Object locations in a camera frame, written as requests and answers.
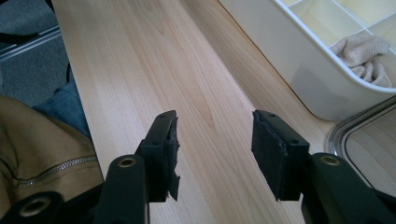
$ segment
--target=brown leather jacket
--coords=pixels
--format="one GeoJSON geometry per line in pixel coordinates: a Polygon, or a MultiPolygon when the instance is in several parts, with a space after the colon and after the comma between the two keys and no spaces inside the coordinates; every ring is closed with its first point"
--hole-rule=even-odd
{"type": "Polygon", "coordinates": [[[34,193],[57,191],[67,201],[102,182],[88,137],[0,96],[0,218],[34,193]]]}

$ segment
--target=white container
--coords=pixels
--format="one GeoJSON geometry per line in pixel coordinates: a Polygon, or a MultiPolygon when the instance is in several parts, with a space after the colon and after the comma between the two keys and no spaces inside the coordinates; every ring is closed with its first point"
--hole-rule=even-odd
{"type": "Polygon", "coordinates": [[[396,0],[219,0],[316,116],[343,120],[396,95],[396,0]],[[329,49],[364,32],[391,44],[381,56],[393,88],[357,77],[329,49]]]}

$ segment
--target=metal zipper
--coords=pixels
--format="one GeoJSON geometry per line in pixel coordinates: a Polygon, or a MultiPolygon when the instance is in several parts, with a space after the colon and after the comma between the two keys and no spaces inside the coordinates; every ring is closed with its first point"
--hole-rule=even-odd
{"type": "Polygon", "coordinates": [[[35,177],[32,179],[17,179],[17,180],[20,182],[20,185],[33,185],[33,184],[36,184],[38,182],[41,182],[41,181],[49,178],[52,175],[55,175],[67,168],[70,168],[70,167],[73,167],[75,165],[79,165],[82,163],[86,163],[86,162],[93,162],[93,161],[98,161],[96,156],[81,157],[81,158],[73,159],[70,161],[65,161],[65,162],[62,162],[61,164],[53,166],[53,167],[49,168],[47,171],[45,171],[43,174],[39,175],[38,177],[35,177]]]}

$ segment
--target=metal rivet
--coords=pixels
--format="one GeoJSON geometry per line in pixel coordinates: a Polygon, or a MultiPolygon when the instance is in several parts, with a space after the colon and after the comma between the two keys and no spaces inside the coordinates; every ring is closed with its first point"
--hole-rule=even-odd
{"type": "Polygon", "coordinates": [[[20,211],[22,217],[32,217],[44,211],[50,205],[49,197],[34,198],[20,211]]]}
{"type": "Polygon", "coordinates": [[[328,165],[333,165],[333,166],[337,166],[341,164],[341,162],[338,159],[332,156],[322,156],[320,157],[320,160],[328,165]]]}
{"type": "Polygon", "coordinates": [[[119,167],[126,168],[136,164],[136,160],[132,158],[126,158],[119,162],[119,167]]]}

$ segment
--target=blue jeans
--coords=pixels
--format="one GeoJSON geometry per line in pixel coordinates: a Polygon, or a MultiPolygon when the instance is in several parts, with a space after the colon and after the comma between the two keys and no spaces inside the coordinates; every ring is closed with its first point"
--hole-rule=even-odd
{"type": "Polygon", "coordinates": [[[74,79],[56,90],[45,103],[33,106],[33,109],[58,119],[91,138],[74,79]]]}

